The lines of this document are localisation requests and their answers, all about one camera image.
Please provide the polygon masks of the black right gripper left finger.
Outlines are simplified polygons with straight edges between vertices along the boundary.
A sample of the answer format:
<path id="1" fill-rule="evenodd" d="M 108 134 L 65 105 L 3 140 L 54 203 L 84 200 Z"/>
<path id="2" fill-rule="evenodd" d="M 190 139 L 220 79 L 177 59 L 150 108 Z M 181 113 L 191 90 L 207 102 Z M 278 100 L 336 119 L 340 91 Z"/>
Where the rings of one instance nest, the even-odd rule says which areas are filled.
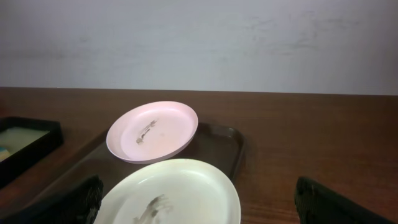
<path id="1" fill-rule="evenodd" d="M 93 224 L 101 206 L 103 182 L 94 175 L 1 219 L 1 224 Z"/>

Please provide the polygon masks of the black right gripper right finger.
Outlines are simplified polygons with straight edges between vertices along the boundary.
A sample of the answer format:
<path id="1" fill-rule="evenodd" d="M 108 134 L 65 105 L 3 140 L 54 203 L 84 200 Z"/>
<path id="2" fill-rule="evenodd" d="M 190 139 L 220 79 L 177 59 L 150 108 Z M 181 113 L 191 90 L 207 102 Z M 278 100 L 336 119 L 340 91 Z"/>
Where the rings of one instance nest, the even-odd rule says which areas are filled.
<path id="1" fill-rule="evenodd" d="M 294 204 L 301 224 L 393 224 L 308 177 L 298 178 Z"/>

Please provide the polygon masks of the green yellow sponge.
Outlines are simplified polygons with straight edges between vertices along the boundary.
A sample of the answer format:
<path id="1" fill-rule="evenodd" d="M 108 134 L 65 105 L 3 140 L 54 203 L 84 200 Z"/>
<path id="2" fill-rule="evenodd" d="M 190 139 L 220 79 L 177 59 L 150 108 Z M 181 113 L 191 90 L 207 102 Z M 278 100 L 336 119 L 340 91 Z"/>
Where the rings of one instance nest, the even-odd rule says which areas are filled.
<path id="1" fill-rule="evenodd" d="M 0 161 L 6 160 L 8 157 L 11 156 L 11 153 L 4 147 L 0 147 Z"/>

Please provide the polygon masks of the cream white plate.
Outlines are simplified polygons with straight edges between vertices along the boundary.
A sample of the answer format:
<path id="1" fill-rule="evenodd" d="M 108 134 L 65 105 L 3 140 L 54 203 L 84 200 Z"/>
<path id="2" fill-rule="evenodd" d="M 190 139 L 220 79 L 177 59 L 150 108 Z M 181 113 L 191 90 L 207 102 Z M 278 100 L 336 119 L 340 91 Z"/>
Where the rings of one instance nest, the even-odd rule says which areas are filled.
<path id="1" fill-rule="evenodd" d="M 240 224 L 241 205 L 230 179 L 193 159 L 141 168 L 102 199 L 95 223 Z"/>

